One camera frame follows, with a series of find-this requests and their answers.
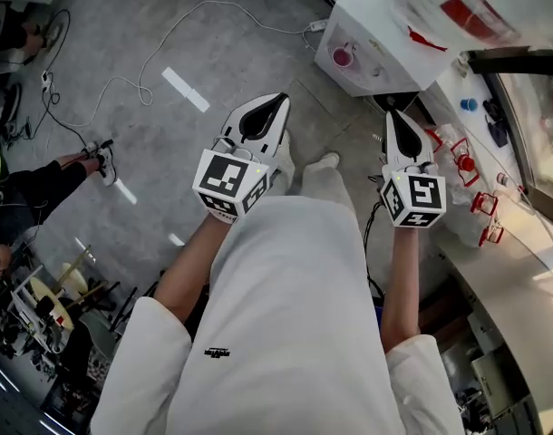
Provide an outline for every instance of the gray concrete floor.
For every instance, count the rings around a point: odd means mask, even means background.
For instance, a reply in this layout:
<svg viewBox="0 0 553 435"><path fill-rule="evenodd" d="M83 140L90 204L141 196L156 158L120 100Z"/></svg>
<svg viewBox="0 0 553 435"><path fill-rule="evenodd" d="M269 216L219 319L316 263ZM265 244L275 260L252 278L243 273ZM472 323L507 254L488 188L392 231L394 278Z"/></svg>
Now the gray concrete floor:
<svg viewBox="0 0 553 435"><path fill-rule="evenodd" d="M56 0L53 7L68 8L72 23L52 69L61 94L60 103L52 107L55 116L88 121L110 77L137 82L141 66L163 35L200 1ZM222 1L239 3L263 24L291 31L331 11L323 0ZM317 45L320 34L308 37ZM363 229L377 200L367 176L380 172L381 145L372 133L381 133L383 119L345 94L313 57L300 36L259 28L237 8L204 5L180 23L143 75L143 85L153 91L153 104L143 106L134 88L115 81L93 124L78 129L86 140L115 140L119 177L137 204L118 189L104 187L99 175L88 179L54 211L34 242L49 270L58 275L61 263L76 256L78 237L92 245L106 278L121 281L127 289L147 288L178 252L168 235L187 241L206 214L191 190L202 149L209 148L232 109L270 92L286 92L291 98L288 128L297 170L325 150L342 154L340 171ZM49 55L38 57L15 76L24 87L19 121L28 115L35 125L43 114L40 74L48 63ZM161 76L168 66L210 103L205 113ZM80 149L74 135L47 118L35 140L21 141L6 156L11 170L35 169ZM368 258L372 276L382 284L391 243L391 223L381 210ZM423 289L430 291L444 270L432 246L427 241L423 246Z"/></svg>

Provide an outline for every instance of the person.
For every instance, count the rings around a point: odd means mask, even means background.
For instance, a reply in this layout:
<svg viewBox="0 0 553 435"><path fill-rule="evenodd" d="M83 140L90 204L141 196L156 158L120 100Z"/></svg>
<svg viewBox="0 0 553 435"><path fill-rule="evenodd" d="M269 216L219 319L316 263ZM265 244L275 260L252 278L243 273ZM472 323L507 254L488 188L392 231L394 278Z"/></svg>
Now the person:
<svg viewBox="0 0 553 435"><path fill-rule="evenodd" d="M88 177L99 172L107 186L116 180L109 147L90 142L82 152L62 156L43 168L23 170L0 183L0 277L12 261L11 245L30 227L40 226Z"/></svg>
<svg viewBox="0 0 553 435"><path fill-rule="evenodd" d="M233 227L208 215L136 303L93 435L463 434L436 341L418 331L418 234L393 233L381 329L331 152L282 174ZM183 323L209 280L193 343Z"/></svg>
<svg viewBox="0 0 553 435"><path fill-rule="evenodd" d="M61 27L56 26L47 35L43 32L39 24L24 22L20 13L0 3L0 52L16 48L24 53L24 63L28 63L42 49L51 49L60 35Z"/></svg>

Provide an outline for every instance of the white pants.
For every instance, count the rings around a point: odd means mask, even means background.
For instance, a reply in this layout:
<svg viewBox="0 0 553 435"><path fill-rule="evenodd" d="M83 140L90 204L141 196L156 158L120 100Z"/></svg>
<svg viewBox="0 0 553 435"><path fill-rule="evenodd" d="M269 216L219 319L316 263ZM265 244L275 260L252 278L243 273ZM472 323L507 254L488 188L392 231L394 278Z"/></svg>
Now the white pants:
<svg viewBox="0 0 553 435"><path fill-rule="evenodd" d="M273 186L266 195L270 197L279 197L285 195L287 192L286 176L280 173L276 176ZM355 214L353 202L347 193L343 178L337 169L324 168L311 170L310 166L305 168L305 172L303 172L303 187L299 195L345 205Z"/></svg>

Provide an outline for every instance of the white box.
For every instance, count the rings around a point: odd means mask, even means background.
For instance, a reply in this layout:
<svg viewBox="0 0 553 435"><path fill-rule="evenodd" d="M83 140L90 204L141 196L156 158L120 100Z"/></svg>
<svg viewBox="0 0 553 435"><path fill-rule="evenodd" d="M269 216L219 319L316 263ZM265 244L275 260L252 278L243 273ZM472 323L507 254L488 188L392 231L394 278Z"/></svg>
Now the white box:
<svg viewBox="0 0 553 435"><path fill-rule="evenodd" d="M431 227L446 212L446 179L392 171L382 198L396 227Z"/></svg>
<svg viewBox="0 0 553 435"><path fill-rule="evenodd" d="M353 62L335 64L336 49ZM427 89L457 56L415 42L386 0L338 0L319 44L315 62L351 96Z"/></svg>
<svg viewBox="0 0 553 435"><path fill-rule="evenodd" d="M206 209L234 223L269 189L269 166L204 150L192 188Z"/></svg>

